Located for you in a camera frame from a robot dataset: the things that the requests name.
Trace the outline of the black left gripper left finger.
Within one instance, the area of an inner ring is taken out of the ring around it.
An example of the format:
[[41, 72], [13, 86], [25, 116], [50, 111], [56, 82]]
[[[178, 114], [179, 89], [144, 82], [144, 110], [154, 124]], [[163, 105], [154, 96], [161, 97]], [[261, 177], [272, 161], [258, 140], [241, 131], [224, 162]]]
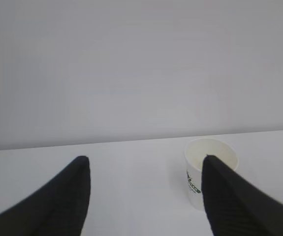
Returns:
[[0, 213], [0, 236], [79, 236], [90, 195], [90, 161], [78, 156], [44, 186]]

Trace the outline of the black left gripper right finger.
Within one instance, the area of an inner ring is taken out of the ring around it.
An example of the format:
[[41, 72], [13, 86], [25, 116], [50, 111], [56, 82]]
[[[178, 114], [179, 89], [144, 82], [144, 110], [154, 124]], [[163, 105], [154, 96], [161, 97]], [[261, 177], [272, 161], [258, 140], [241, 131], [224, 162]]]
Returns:
[[203, 160], [201, 188], [213, 235], [283, 236], [283, 204], [214, 155]]

